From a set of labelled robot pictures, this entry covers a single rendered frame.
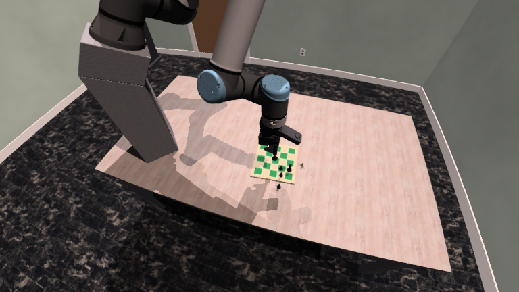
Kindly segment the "green and cream chessboard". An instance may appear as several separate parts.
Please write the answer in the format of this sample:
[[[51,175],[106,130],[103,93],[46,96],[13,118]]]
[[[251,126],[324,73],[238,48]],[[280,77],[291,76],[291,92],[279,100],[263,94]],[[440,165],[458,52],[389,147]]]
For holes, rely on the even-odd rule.
[[[279,144],[276,161],[272,160],[272,153],[264,151],[265,147],[269,146],[258,144],[250,176],[295,184],[298,147]],[[289,164],[292,164],[291,172],[287,172]],[[281,165],[283,170],[279,170]],[[282,178],[279,177],[281,172]]]

